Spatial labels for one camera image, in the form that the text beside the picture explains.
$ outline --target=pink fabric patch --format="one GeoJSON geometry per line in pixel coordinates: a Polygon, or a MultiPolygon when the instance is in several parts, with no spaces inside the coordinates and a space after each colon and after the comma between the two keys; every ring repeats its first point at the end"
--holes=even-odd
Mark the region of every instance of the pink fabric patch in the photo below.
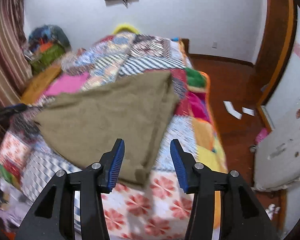
{"type": "Polygon", "coordinates": [[[201,118],[209,122],[209,118],[203,109],[200,98],[192,92],[188,92],[188,100],[191,105],[191,110],[195,118],[201,118]]]}
{"type": "Polygon", "coordinates": [[[61,75],[44,93],[45,96],[56,96],[61,93],[75,93],[80,90],[89,76],[88,72],[80,76],[61,75]]]}

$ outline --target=pile of clothes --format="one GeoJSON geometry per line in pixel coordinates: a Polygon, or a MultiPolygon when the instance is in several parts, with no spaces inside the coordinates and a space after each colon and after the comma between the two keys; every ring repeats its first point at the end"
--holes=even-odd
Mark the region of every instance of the pile of clothes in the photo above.
{"type": "Polygon", "coordinates": [[[34,75],[45,70],[69,49],[69,40],[59,26],[44,25],[30,33],[28,42],[23,47],[23,54],[34,75]]]}

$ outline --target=wooden floor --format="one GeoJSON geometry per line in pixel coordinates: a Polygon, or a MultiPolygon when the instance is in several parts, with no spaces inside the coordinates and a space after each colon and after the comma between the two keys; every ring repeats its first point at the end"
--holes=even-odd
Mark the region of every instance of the wooden floor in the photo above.
{"type": "MultiPolygon", "coordinates": [[[[236,119],[226,111],[223,101],[231,101],[239,112],[242,112],[241,107],[246,107],[254,109],[257,114],[255,102],[260,98],[261,92],[251,83],[255,74],[254,69],[251,66],[200,57],[191,57],[191,60],[196,70],[210,76],[210,105],[226,153],[228,169],[239,171],[252,186],[254,154],[249,151],[249,146],[254,144],[263,123],[258,115],[243,114],[241,120],[236,119]]],[[[264,208],[271,203],[280,206],[278,194],[256,193],[256,195],[264,208]]],[[[277,226],[278,215],[274,215],[273,223],[277,226]]]]}

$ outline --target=door frame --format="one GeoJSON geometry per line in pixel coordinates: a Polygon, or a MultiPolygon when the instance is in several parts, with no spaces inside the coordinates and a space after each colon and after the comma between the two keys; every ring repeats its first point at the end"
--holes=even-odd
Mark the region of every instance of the door frame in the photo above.
{"type": "MultiPolygon", "coordinates": [[[[266,103],[269,101],[271,96],[273,95],[277,85],[280,82],[280,79],[282,78],[282,75],[287,67],[288,61],[290,59],[290,56],[292,54],[292,49],[294,45],[294,40],[296,37],[296,30],[297,30],[297,4],[294,0],[288,0],[289,2],[289,13],[288,13],[288,26],[287,26],[287,32],[284,40],[284,45],[278,60],[278,63],[276,65],[276,68],[274,70],[274,73],[263,91],[261,98],[257,102],[257,110],[258,113],[264,122],[267,132],[270,133],[273,130],[273,126],[271,124],[271,121],[269,120],[268,114],[265,109],[266,103]]],[[[265,31],[269,23],[269,16],[270,16],[270,0],[267,0],[268,6],[267,6],[267,14],[266,14],[266,24],[265,24],[265,31]]],[[[264,44],[264,37],[262,40],[261,48],[260,51],[263,49],[263,44],[264,44]]],[[[260,60],[259,56],[257,58],[256,65],[258,64],[258,61],[260,60]]],[[[285,217],[286,217],[286,210],[287,210],[287,195],[286,195],[286,190],[280,190],[279,191],[280,195],[280,212],[279,212],[279,218],[278,218],[278,224],[277,224],[277,231],[282,232],[283,227],[284,227],[284,222],[285,222],[285,217]]]]}

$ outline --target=white door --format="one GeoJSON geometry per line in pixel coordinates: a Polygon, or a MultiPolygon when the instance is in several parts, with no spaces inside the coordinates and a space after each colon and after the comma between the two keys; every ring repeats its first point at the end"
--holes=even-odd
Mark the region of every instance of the white door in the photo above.
{"type": "Polygon", "coordinates": [[[258,190],[285,188],[300,176],[300,100],[288,111],[255,153],[254,182],[258,190]]]}

